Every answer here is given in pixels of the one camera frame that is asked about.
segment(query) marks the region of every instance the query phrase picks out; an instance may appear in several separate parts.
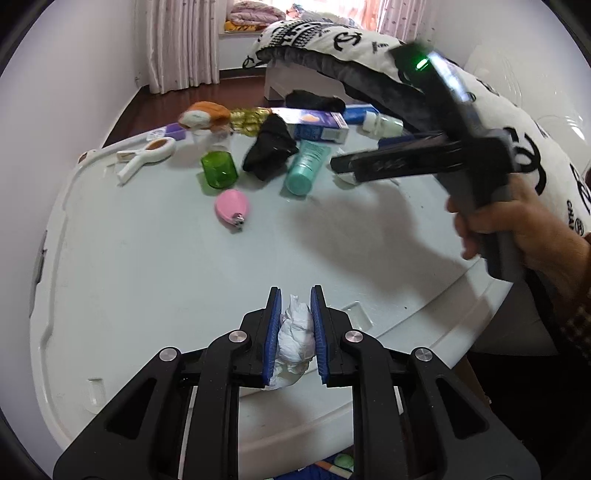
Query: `pillow with black print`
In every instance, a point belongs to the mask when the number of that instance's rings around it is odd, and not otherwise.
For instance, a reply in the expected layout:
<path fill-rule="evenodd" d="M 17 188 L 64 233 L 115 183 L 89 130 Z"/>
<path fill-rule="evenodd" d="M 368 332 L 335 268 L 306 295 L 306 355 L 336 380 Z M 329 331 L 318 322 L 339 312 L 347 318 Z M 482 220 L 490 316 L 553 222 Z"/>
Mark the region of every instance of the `pillow with black print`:
<path fill-rule="evenodd" d="M 280 21 L 263 30 L 243 67 L 271 60 L 297 63 L 341 81 L 348 95 L 362 92 L 362 100 L 401 118 L 411 132 L 438 130 L 424 95 L 386 55 L 400 45 L 388 35 L 329 22 Z M 510 134 L 520 172 L 542 202 L 579 235 L 589 232 L 591 192 L 558 143 L 493 88 L 451 63 L 450 68 L 464 81 L 484 126 Z"/>

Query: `human hand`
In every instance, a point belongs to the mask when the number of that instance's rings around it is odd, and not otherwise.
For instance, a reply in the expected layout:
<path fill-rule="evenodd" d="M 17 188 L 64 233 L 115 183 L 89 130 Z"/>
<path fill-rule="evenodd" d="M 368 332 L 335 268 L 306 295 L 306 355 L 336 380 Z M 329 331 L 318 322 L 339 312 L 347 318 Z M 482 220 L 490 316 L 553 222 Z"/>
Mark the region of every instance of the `human hand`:
<path fill-rule="evenodd" d="M 468 260 L 478 253 L 475 233 L 513 232 L 526 266 L 546 275 L 565 300 L 572 299 L 585 275 L 589 244 L 552 215 L 520 175 L 510 175 L 509 186 L 514 200 L 486 205 L 467 219 L 452 198 L 447 201 L 447 210 L 456 214 L 462 257 Z"/>

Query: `blue gripper pad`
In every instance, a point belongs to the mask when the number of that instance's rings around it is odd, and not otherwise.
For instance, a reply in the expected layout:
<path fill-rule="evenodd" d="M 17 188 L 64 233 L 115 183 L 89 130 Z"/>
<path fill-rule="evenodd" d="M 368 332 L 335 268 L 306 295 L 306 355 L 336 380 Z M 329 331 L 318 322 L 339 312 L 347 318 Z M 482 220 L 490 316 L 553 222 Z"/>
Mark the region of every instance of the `blue gripper pad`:
<path fill-rule="evenodd" d="M 269 328 L 267 329 L 267 338 L 265 339 L 265 349 L 262 354 L 262 379 L 265 385 L 268 385 L 273 376 L 275 367 L 275 354 L 277 353 L 277 334 L 279 333 L 281 317 L 281 290 L 278 288 L 273 302 L 273 310 L 269 319 Z"/>
<path fill-rule="evenodd" d="M 326 335 L 324 334 L 324 324 L 320 315 L 320 305 L 316 289 L 312 288 L 310 294 L 310 308 L 314 320 L 314 340 L 316 341 L 316 362 L 318 363 L 318 373 L 325 384 L 329 379 L 328 346 L 326 344 Z"/>

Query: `green glass cup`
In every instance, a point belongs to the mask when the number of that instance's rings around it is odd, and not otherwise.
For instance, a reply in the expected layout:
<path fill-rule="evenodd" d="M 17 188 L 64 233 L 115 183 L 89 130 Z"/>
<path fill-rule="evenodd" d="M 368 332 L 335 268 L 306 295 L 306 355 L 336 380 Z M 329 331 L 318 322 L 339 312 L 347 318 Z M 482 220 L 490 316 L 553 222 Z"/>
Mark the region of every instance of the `green glass cup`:
<path fill-rule="evenodd" d="M 201 158 L 207 184 L 214 189 L 227 189 L 234 185 L 238 173 L 232 154 L 225 150 L 208 152 Z"/>

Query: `white wall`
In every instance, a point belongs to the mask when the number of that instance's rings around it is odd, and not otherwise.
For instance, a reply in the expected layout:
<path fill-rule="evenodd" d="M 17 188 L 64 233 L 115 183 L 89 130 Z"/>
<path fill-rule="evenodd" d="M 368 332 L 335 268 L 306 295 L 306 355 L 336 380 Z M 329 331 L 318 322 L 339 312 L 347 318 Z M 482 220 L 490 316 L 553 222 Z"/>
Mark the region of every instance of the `white wall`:
<path fill-rule="evenodd" d="M 33 265 L 64 176 L 137 92 L 133 35 L 134 0 L 56 0 L 0 76 L 0 406 L 48 473 L 60 451 L 31 376 Z"/>
<path fill-rule="evenodd" d="M 258 35 L 252 34 L 221 34 L 218 57 L 220 70 L 241 69 L 257 38 Z"/>
<path fill-rule="evenodd" d="M 433 44 L 530 114 L 583 172 L 591 160 L 591 68 L 541 0 L 438 0 Z"/>

